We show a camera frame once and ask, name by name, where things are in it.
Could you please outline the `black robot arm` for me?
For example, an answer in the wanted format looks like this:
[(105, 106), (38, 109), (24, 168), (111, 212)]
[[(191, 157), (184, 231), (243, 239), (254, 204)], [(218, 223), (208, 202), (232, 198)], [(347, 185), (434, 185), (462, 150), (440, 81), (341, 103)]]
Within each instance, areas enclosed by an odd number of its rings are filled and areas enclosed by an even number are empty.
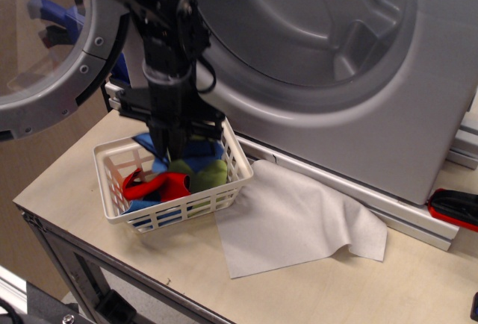
[(117, 93), (119, 113), (146, 123), (157, 157), (182, 156), (193, 136), (219, 140), (224, 114), (202, 100), (215, 85), (196, 85), (196, 64), (210, 46), (210, 31), (196, 0), (117, 0), (131, 14), (143, 41), (147, 86)]

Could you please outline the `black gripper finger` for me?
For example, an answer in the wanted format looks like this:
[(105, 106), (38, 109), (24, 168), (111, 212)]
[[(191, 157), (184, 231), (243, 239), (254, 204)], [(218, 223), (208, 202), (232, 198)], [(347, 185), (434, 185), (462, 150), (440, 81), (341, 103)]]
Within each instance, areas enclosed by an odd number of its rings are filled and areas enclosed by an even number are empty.
[(169, 150), (169, 131), (166, 128), (149, 127), (149, 134), (158, 158), (167, 156)]
[(182, 156), (185, 146), (187, 145), (193, 132), (190, 128), (176, 128), (170, 130), (170, 157), (173, 160)]

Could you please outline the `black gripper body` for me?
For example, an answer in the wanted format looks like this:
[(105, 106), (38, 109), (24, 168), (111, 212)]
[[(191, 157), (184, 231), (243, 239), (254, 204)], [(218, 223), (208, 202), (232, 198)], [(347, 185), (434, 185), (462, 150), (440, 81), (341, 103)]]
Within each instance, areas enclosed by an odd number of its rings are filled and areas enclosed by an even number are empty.
[(201, 98), (193, 69), (179, 78), (152, 72), (146, 79), (145, 87), (112, 81), (108, 95), (121, 115), (146, 124), (152, 140), (222, 137), (225, 115)]

